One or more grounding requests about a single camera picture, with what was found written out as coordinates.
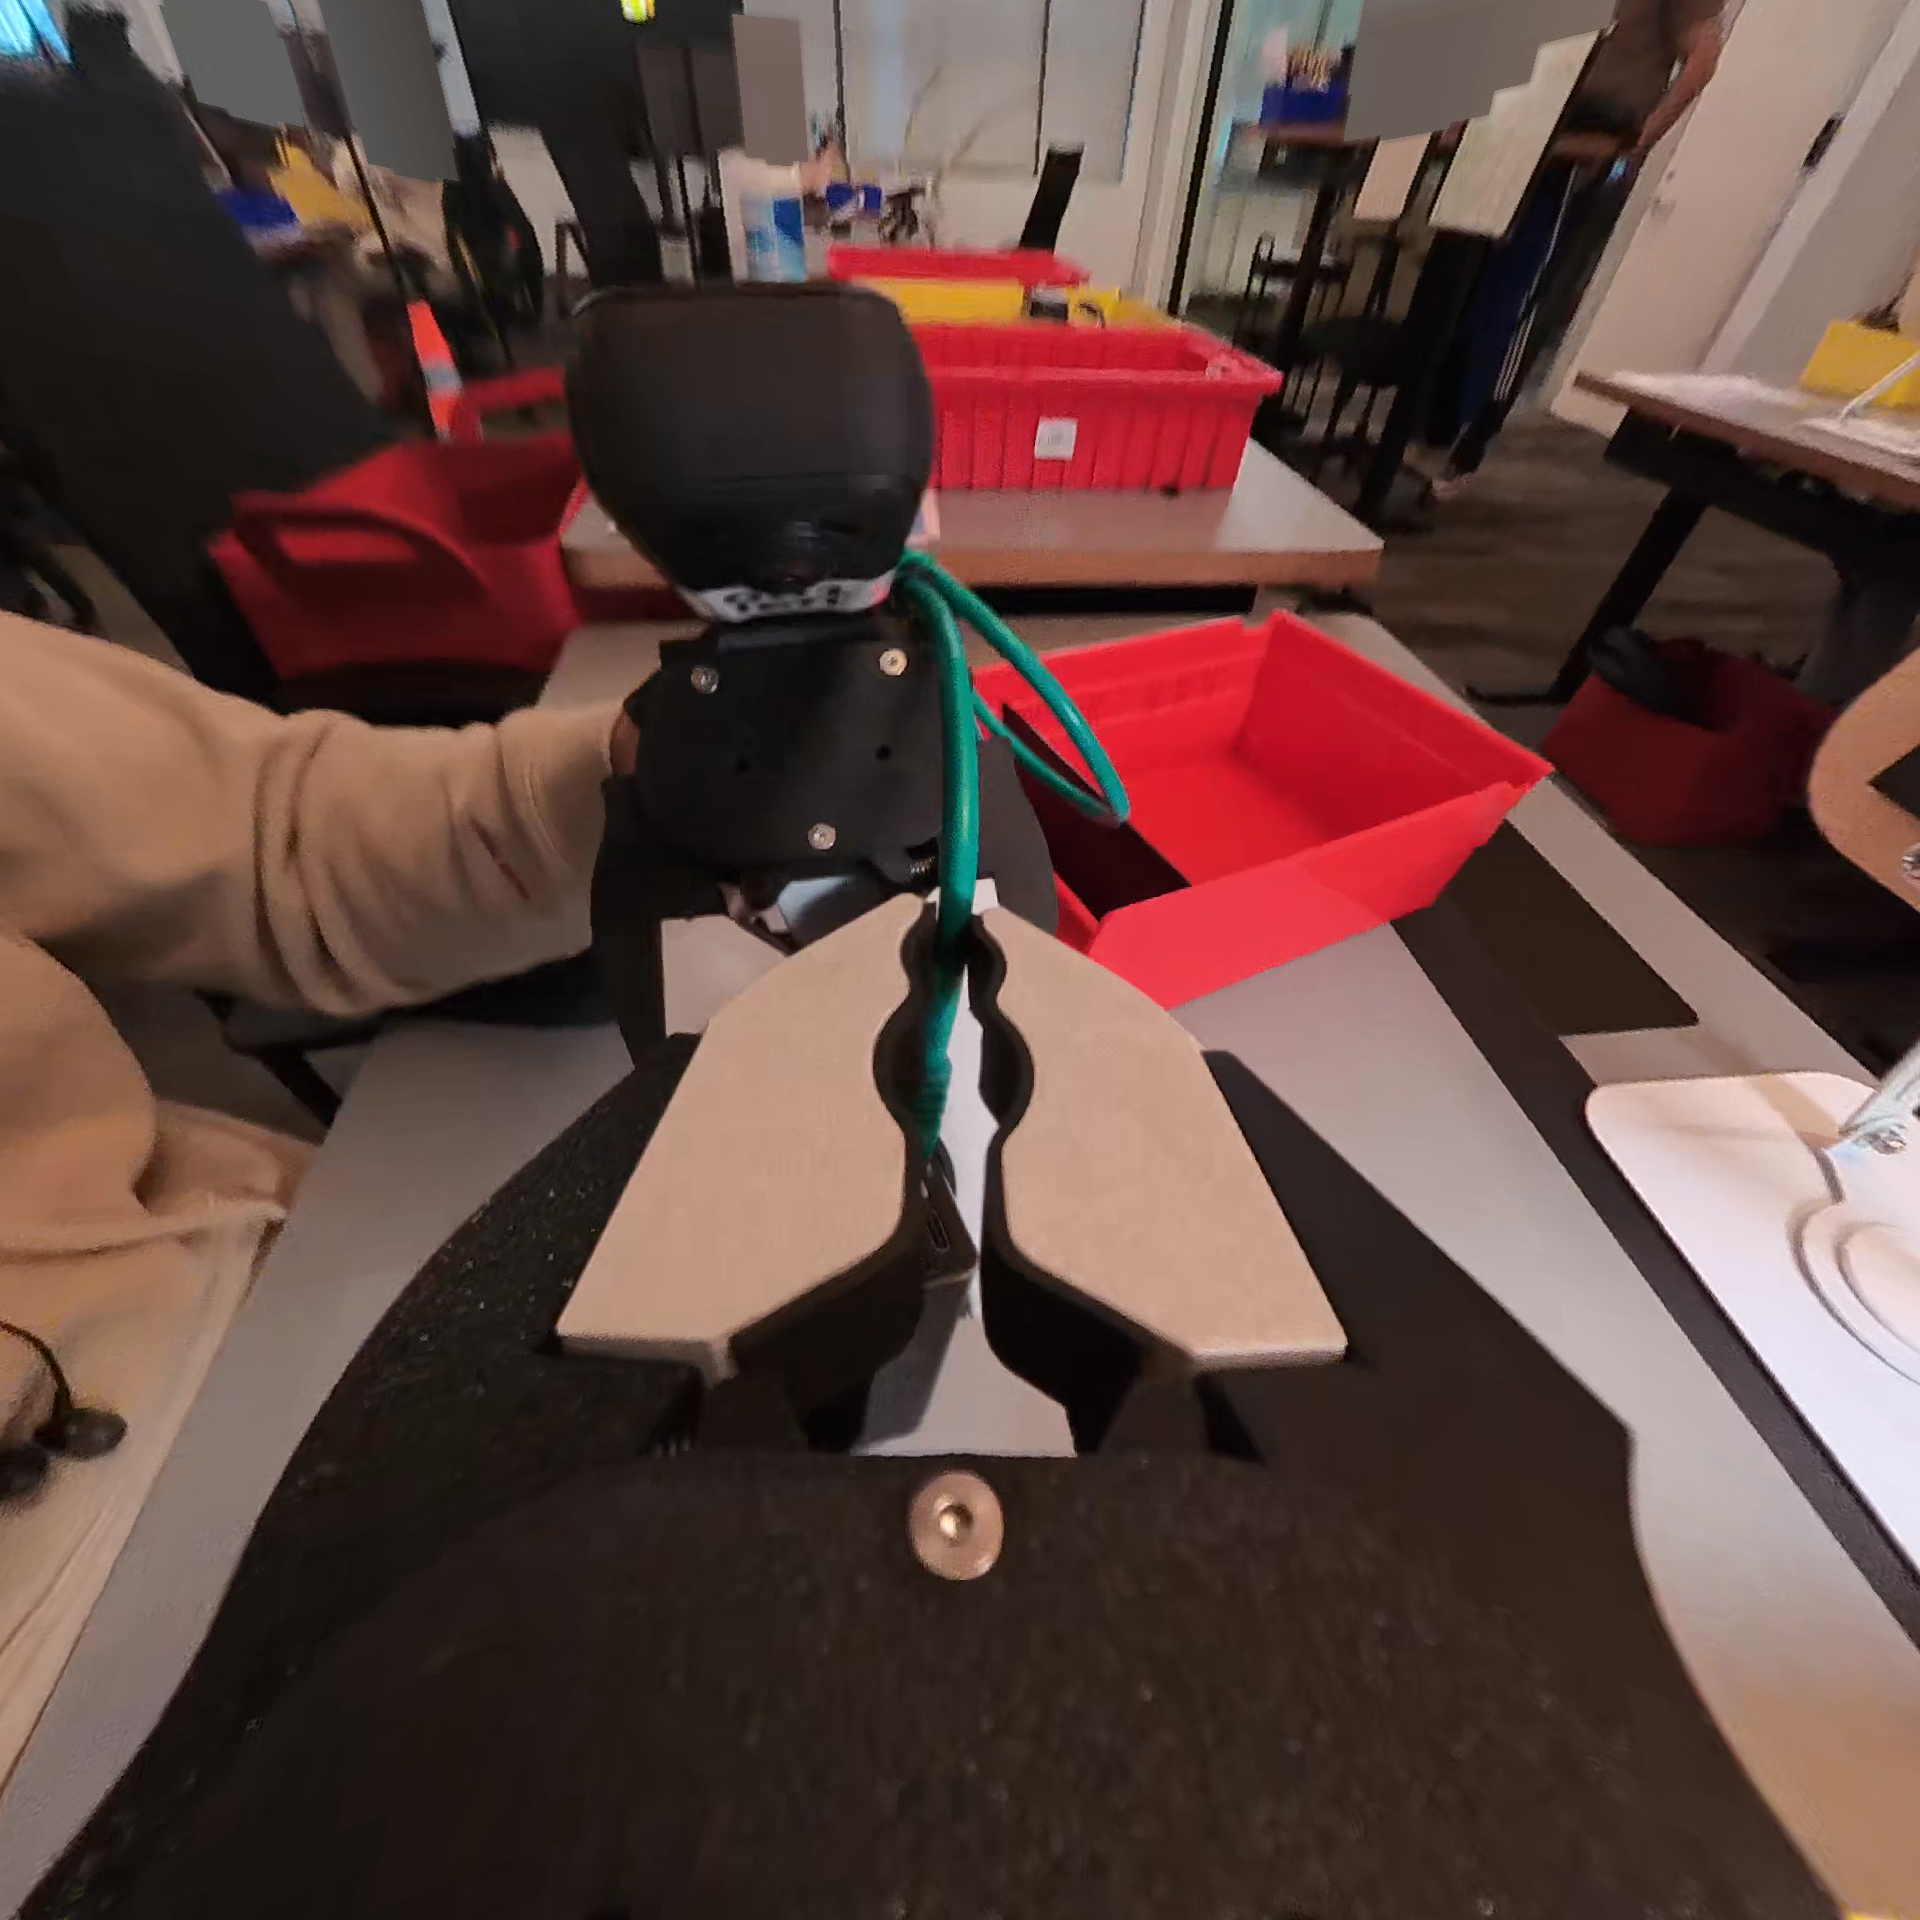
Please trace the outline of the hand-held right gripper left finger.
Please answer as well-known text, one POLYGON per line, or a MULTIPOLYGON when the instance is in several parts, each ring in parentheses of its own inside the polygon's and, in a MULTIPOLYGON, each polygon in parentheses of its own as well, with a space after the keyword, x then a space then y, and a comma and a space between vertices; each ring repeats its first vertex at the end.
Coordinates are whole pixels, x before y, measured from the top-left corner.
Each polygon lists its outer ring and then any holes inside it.
POLYGON ((919 1317, 919 1160, 881 1087, 912 1039, 887 899, 781 957, 708 1020, 561 1308, 560 1348, 703 1379, 863 1379, 919 1317))

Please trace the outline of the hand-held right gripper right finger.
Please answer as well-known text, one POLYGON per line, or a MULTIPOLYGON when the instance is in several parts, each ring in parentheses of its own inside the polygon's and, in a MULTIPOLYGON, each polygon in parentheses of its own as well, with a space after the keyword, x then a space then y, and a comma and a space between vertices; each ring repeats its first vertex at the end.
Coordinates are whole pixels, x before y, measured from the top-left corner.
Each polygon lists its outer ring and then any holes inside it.
POLYGON ((1345 1330, 1198 1039, 1005 907, 971 930, 994 1116, 978 1294, 996 1360, 1035 1387, 1344 1360, 1345 1330))

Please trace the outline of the black ethernet adapter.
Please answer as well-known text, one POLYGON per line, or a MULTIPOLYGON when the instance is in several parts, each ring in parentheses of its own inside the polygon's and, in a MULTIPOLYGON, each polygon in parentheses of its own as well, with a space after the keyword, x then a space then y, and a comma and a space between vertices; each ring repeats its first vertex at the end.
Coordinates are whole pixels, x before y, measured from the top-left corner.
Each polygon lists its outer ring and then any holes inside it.
POLYGON ((947 1144, 932 1147, 919 1174, 917 1279, 921 1288, 968 1283, 978 1268, 978 1246, 958 1202, 947 1144))

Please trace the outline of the red plastic bin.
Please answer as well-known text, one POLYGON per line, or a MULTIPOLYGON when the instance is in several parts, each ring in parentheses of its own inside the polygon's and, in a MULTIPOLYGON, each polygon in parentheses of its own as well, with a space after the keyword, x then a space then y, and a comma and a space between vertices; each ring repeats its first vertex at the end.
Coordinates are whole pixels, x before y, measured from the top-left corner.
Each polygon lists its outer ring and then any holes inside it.
POLYGON ((1095 921, 1053 875, 1057 937, 1165 1010, 1426 910, 1549 773, 1285 611, 1047 664, 1187 880, 1095 921))

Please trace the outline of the person's left forearm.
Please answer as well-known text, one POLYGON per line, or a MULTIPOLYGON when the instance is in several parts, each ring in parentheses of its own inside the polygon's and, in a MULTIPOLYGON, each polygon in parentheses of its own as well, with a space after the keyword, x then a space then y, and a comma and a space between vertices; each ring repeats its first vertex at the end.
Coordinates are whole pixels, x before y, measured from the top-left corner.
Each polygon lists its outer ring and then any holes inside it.
POLYGON ((587 947, 614 701, 276 713, 13 613, 2 669, 4 1033, 68 975, 359 1017, 587 947))

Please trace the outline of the white blue bottle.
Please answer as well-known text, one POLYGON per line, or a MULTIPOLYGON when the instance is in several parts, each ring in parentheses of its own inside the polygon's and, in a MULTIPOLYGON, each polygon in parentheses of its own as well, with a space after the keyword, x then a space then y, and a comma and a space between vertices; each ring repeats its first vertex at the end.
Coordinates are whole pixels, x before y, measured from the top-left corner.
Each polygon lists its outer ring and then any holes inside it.
POLYGON ((805 164, 758 160, 727 147, 716 165, 731 282, 804 284, 810 275, 805 164))

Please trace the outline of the yellow plastic crate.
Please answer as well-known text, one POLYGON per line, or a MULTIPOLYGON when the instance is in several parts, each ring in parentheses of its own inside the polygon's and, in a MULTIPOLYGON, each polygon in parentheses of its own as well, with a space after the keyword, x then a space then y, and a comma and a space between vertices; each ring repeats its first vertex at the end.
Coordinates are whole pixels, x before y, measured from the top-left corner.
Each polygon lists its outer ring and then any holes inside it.
POLYGON ((865 278, 912 326, 1056 324, 1093 330, 1167 327, 1177 320, 1146 299, 1088 284, 1024 285, 1015 279, 865 278))

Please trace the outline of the red plastic crate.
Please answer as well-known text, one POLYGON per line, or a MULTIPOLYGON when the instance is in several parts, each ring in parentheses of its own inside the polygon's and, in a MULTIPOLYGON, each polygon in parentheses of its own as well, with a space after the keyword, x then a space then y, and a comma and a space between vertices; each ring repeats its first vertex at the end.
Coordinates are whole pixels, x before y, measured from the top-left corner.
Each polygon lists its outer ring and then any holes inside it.
POLYGON ((1163 326, 913 322, 936 491, 1229 491, 1283 373, 1163 326))

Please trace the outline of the wooden book stand white base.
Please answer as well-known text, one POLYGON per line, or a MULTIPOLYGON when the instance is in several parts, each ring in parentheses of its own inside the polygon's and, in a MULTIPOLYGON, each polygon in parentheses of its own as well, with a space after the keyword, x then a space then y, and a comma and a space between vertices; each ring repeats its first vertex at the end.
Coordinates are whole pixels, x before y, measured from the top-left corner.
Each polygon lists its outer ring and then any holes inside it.
POLYGON ((1918 1552, 1918 1045, 1602 1086, 1586 1122, 1890 1543, 1918 1552))

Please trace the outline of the person's beige hoodie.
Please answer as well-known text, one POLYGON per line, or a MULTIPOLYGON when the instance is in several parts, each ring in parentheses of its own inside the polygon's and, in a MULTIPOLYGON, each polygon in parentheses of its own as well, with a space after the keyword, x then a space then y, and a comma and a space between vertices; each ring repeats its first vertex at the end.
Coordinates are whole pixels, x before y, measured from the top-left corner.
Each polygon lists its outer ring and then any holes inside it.
POLYGON ((71 972, 4 931, 2 1438, 55 1409, 122 1435, 4 1492, 2 1777, 11 1780, 300 1188, 310 1149, 156 1095, 71 972))

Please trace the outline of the white door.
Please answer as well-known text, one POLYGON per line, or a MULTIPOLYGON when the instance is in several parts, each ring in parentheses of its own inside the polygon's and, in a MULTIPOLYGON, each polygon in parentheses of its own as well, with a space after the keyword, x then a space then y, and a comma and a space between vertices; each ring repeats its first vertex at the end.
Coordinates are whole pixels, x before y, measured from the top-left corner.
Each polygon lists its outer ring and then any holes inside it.
POLYGON ((1549 398, 1556 419, 1615 427, 1619 406, 1580 387, 1580 375, 1704 366, 1906 10, 1727 6, 1716 72, 1648 161, 1567 335, 1549 398))

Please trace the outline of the yellow plastic bin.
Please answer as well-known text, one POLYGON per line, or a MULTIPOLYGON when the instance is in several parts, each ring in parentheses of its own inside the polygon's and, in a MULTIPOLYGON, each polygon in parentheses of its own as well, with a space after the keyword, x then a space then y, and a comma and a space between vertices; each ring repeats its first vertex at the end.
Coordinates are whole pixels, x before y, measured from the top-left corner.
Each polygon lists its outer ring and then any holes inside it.
POLYGON ((1840 402, 1862 393, 1872 410, 1918 410, 1918 340, 1866 320, 1829 322, 1802 372, 1799 389, 1840 402))

